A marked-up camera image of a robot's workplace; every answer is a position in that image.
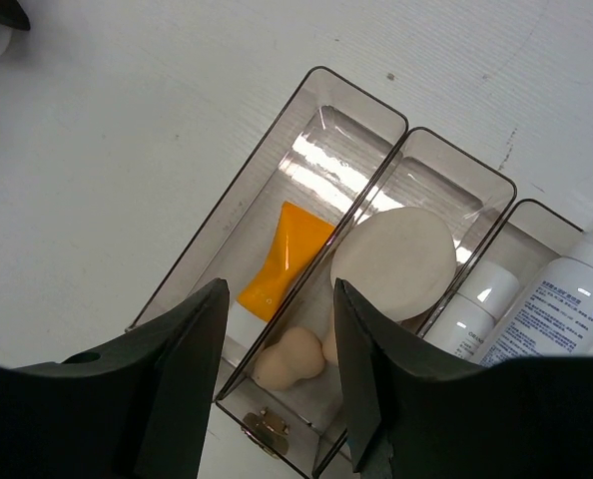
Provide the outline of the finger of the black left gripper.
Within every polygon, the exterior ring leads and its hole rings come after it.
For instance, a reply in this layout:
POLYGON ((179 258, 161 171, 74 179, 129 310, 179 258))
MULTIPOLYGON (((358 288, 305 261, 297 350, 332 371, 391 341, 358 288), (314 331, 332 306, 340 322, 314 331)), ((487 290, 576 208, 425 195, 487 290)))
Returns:
POLYGON ((0 0, 0 25, 19 31, 30 31, 29 17, 18 0, 0 0))

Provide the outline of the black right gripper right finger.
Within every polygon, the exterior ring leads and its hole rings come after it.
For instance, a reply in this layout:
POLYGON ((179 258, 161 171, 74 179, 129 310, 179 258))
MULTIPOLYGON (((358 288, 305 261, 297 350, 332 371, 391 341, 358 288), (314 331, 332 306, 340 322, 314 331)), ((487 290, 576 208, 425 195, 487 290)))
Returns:
POLYGON ((352 468, 363 478, 593 478, 593 357, 484 368, 333 295, 352 468))

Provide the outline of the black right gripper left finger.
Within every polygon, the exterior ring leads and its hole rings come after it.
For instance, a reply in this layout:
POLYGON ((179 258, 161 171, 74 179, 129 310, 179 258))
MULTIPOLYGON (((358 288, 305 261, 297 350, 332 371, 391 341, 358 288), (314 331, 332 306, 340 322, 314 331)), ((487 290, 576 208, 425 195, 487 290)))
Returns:
POLYGON ((230 293, 173 309, 63 362, 0 366, 0 478, 194 478, 230 293))

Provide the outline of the round beige powder puff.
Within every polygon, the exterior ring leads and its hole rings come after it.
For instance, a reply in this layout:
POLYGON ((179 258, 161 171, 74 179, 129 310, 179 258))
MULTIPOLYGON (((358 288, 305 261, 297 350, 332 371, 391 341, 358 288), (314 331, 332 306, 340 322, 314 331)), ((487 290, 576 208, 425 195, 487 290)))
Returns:
POLYGON ((382 314, 404 321, 437 303, 456 267, 445 221, 431 211, 403 207, 371 216, 344 237, 330 281, 350 282, 382 314))

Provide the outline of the white spray bottle clear cap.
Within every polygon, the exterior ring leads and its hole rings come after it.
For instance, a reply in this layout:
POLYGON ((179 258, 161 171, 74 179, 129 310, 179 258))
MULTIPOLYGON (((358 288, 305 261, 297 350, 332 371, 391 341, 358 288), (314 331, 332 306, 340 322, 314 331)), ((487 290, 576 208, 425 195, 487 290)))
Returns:
POLYGON ((491 367, 523 356, 579 355, 593 347, 593 229, 544 266, 472 357, 491 367))

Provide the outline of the pink teal gradient spray bottle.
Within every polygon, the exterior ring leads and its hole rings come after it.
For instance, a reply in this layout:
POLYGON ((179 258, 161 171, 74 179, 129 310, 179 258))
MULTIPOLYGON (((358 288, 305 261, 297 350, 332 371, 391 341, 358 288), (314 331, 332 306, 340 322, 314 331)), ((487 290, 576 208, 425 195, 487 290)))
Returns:
POLYGON ((519 280, 509 270, 481 260, 452 297, 424 340, 469 360, 509 307, 519 280))

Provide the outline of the beige makeup sponge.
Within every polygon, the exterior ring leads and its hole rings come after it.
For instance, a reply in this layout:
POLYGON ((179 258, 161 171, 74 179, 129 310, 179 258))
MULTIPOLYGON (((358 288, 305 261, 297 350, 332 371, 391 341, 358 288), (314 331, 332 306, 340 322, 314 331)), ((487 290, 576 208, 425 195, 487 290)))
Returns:
POLYGON ((327 362, 338 366, 334 324, 328 328, 327 334, 322 342, 322 354, 327 362))
POLYGON ((263 389, 283 391, 300 380, 317 377, 324 368, 320 340, 311 330, 296 326, 259 355, 252 379, 263 389))

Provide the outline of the orange cream tube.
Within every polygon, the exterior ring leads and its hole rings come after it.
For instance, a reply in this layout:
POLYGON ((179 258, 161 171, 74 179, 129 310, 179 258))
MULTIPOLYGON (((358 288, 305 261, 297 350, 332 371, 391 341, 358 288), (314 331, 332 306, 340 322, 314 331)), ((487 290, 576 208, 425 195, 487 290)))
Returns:
POLYGON ((279 311, 294 281, 316 257, 334 226, 285 202, 261 269, 231 305, 227 336, 250 348, 279 311))

